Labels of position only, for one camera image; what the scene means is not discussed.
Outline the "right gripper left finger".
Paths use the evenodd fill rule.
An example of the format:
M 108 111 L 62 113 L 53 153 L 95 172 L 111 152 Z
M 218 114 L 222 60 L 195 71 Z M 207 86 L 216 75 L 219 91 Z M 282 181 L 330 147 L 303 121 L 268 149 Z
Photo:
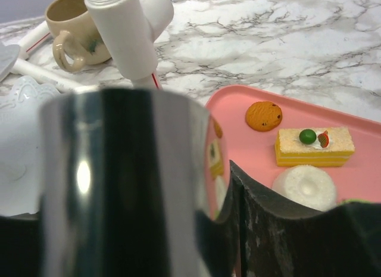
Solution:
M 1 276 L 39 276 L 39 234 L 37 213 L 1 217 Z

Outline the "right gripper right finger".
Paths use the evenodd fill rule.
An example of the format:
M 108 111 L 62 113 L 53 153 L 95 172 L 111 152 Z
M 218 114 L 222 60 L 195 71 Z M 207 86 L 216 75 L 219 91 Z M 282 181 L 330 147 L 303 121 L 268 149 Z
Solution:
M 230 165 L 239 201 L 242 276 L 379 276 L 380 205 L 317 211 Z

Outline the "white tiered serving stand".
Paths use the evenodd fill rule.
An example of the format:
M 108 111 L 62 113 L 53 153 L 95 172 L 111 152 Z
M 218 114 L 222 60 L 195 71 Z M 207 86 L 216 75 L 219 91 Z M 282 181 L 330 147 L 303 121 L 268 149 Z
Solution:
M 1 97 L 1 215 L 34 214 L 40 196 L 39 110 L 59 95 L 51 84 L 30 76 L 16 80 Z

